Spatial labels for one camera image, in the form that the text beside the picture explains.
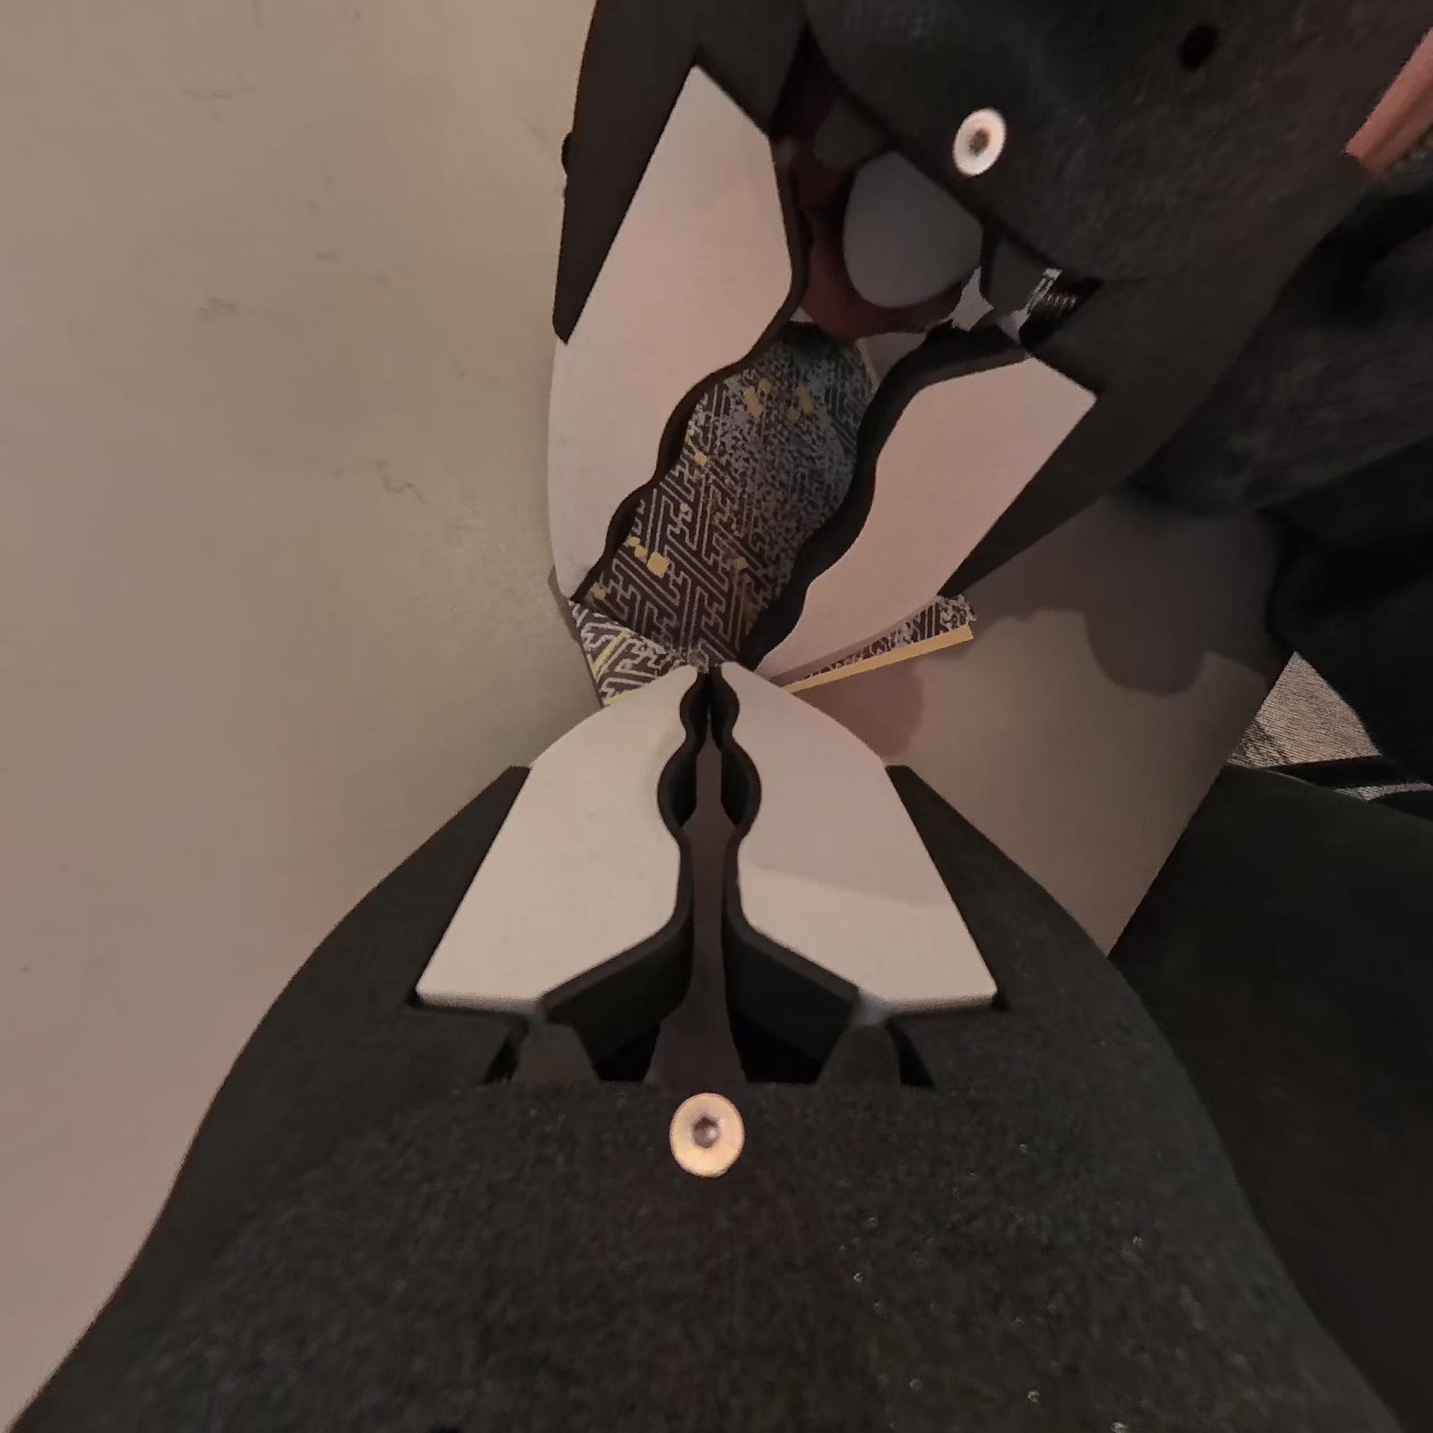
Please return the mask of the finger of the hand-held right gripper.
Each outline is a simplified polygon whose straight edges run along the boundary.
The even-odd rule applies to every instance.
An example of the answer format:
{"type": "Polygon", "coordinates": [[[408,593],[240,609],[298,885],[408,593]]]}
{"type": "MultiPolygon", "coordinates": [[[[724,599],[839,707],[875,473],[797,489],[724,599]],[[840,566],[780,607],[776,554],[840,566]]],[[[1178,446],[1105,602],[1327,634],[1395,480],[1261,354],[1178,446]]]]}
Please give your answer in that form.
{"type": "Polygon", "coordinates": [[[553,575],[582,599],[624,515],[675,465],[695,406],[794,315],[773,146],[695,66],[675,103],[548,394],[553,575]]]}
{"type": "Polygon", "coordinates": [[[877,386],[850,489],[743,663],[815,672],[922,614],[1095,403],[997,326],[929,338],[877,386]]]}

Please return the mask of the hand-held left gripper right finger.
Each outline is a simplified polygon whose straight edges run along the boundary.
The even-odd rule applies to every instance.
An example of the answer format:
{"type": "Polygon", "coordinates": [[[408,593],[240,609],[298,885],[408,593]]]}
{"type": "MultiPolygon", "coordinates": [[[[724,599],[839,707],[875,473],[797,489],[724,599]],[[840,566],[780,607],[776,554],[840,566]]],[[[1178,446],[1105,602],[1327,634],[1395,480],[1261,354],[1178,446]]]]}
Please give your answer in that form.
{"type": "Polygon", "coordinates": [[[888,763],[756,672],[716,672],[728,1011],[751,1079],[815,1079],[853,1029],[999,986],[888,763]]]}

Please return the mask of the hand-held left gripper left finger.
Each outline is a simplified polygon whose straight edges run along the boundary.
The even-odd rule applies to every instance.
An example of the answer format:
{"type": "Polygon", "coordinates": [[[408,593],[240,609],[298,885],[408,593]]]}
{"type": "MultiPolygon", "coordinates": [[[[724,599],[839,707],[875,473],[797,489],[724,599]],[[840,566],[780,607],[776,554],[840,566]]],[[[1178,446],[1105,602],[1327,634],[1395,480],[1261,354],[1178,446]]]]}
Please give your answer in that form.
{"type": "Polygon", "coordinates": [[[647,1081],[692,988],[707,719],[707,675],[678,669],[531,762],[417,1004],[569,1031],[601,1079],[647,1081]]]}

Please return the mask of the black patterned origami paper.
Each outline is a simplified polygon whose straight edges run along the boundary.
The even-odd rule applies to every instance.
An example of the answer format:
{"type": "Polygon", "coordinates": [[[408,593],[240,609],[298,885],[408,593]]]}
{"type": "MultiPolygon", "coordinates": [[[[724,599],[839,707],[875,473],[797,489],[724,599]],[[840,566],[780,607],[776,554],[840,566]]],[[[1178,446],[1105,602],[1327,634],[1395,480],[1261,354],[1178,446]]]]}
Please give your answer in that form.
{"type": "Polygon", "coordinates": [[[851,489],[873,394],[859,347],[790,324],[697,402],[678,462],[569,602],[601,707],[678,669],[744,655],[801,548],[851,489]]]}

